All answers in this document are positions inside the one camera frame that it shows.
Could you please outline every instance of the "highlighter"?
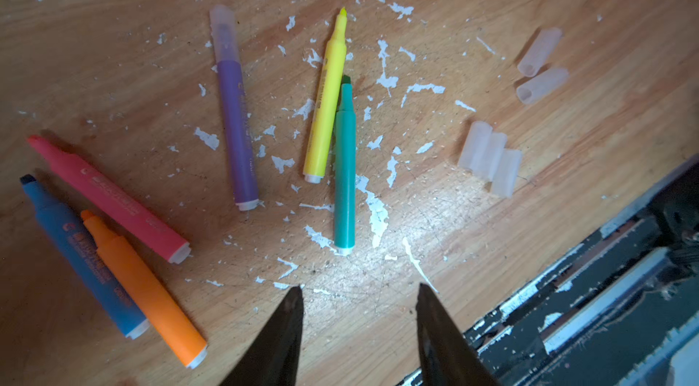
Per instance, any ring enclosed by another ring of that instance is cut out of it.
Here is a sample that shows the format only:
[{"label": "highlighter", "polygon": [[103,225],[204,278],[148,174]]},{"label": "highlighter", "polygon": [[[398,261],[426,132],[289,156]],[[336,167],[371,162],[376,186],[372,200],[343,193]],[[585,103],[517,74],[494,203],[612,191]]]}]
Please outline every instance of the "highlighter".
[{"label": "highlighter", "polygon": [[165,343],[188,368],[206,357],[206,341],[138,256],[131,244],[91,211],[80,214],[97,244],[97,254],[134,299]]},{"label": "highlighter", "polygon": [[252,210],[259,203],[259,191],[245,108],[245,89],[242,87],[236,17],[225,5],[215,6],[209,15],[236,206],[240,211]]},{"label": "highlighter", "polygon": [[354,176],[356,115],[350,78],[343,76],[335,115],[335,247],[348,255],[354,248]]},{"label": "highlighter", "polygon": [[20,182],[34,205],[41,228],[119,330],[127,338],[142,335],[150,323],[97,255],[97,248],[83,221],[70,207],[49,194],[33,176],[27,174]]},{"label": "highlighter", "polygon": [[76,154],[66,153],[39,136],[27,141],[51,170],[134,236],[170,263],[182,263],[191,252],[189,242],[150,213]]},{"label": "highlighter", "polygon": [[325,165],[328,161],[337,110],[337,97],[340,96],[340,82],[347,54],[346,27],[347,11],[343,7],[335,20],[335,31],[325,47],[325,59],[315,102],[316,109],[310,126],[308,150],[303,164],[303,176],[309,183],[320,183],[325,176]]}]

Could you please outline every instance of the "white plastic tube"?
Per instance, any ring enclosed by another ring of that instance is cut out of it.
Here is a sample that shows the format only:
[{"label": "white plastic tube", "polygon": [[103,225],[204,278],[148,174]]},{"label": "white plastic tube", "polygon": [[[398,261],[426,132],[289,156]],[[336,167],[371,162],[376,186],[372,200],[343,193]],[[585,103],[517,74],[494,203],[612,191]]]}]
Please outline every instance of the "white plastic tube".
[{"label": "white plastic tube", "polygon": [[506,149],[502,152],[500,165],[490,188],[490,193],[502,198],[511,198],[514,192],[514,181],[520,172],[522,152],[516,149]]},{"label": "white plastic tube", "polygon": [[488,139],[488,146],[485,148],[480,162],[476,164],[473,175],[485,181],[493,181],[507,142],[508,136],[505,133],[491,134],[490,139]]},{"label": "white plastic tube", "polygon": [[524,104],[534,104],[561,87],[567,80],[568,70],[566,68],[553,67],[520,85],[517,88],[517,97]]},{"label": "white plastic tube", "polygon": [[460,167],[471,172],[476,169],[481,159],[483,159],[492,133],[493,128],[482,120],[477,120],[471,124],[466,143],[463,145],[463,150],[461,150],[461,156],[459,157]]},{"label": "white plastic tube", "polygon": [[560,28],[547,28],[541,30],[529,50],[524,54],[517,65],[524,76],[535,76],[539,69],[544,66],[546,59],[554,52],[556,45],[561,41],[564,32]]}]

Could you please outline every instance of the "wooden table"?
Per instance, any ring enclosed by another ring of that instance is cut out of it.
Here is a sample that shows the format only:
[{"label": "wooden table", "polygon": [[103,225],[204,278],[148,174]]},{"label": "wooden table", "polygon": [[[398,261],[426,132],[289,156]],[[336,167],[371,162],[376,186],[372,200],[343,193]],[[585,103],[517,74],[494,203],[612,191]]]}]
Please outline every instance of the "wooden table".
[{"label": "wooden table", "polygon": [[[422,277],[404,239],[466,329],[699,150],[698,0],[384,1],[1,0],[0,382],[215,385],[283,297],[279,281],[305,285],[299,384],[393,385],[418,366]],[[265,207],[248,213],[233,205],[225,143],[214,151],[194,134],[223,136],[207,45],[217,3],[236,11],[249,126],[261,136],[254,150],[266,148],[257,159]],[[358,243],[347,258],[308,235],[333,237],[330,212],[301,207],[331,204],[333,183],[303,181],[311,119],[294,116],[319,80],[317,63],[304,58],[323,54],[342,6],[357,173],[371,192],[357,190]],[[414,9],[400,17],[399,6]],[[564,30],[550,62],[567,67],[570,81],[525,107],[515,64],[548,26]],[[379,40],[395,88],[376,84]],[[415,84],[445,91],[407,93]],[[524,153],[512,199],[456,166],[473,120]],[[273,135],[263,134],[270,126]],[[192,257],[170,265],[129,235],[208,340],[196,370],[154,330],[125,340],[41,232],[23,174],[75,210],[92,206],[25,143],[38,132],[64,141],[191,242]],[[368,148],[379,136],[380,148]],[[392,154],[396,146],[402,154]],[[295,164],[280,174],[271,156]],[[399,164],[389,188],[391,156]],[[373,248],[376,199],[388,226]],[[279,280],[289,267],[277,258],[299,268]]]}]

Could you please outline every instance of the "pink highlighter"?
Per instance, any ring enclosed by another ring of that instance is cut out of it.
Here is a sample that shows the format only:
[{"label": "pink highlighter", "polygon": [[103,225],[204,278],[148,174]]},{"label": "pink highlighter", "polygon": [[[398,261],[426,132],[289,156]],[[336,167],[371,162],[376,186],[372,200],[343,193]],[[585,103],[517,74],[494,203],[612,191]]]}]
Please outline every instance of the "pink highlighter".
[{"label": "pink highlighter", "polygon": [[170,263],[182,263],[191,252],[185,241],[163,221],[109,181],[76,154],[66,153],[40,136],[27,141],[51,170]]}]

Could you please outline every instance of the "yellow marker tip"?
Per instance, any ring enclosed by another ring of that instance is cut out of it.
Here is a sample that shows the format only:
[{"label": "yellow marker tip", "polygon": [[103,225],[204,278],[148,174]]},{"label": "yellow marker tip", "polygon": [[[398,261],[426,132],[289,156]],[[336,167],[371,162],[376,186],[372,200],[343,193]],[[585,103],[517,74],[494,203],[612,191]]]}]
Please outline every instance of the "yellow marker tip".
[{"label": "yellow marker tip", "polygon": [[80,213],[80,217],[81,217],[83,220],[88,220],[88,219],[94,217],[94,214],[93,214],[91,211],[89,211],[89,210],[83,210],[83,211],[81,211],[81,213]]}]

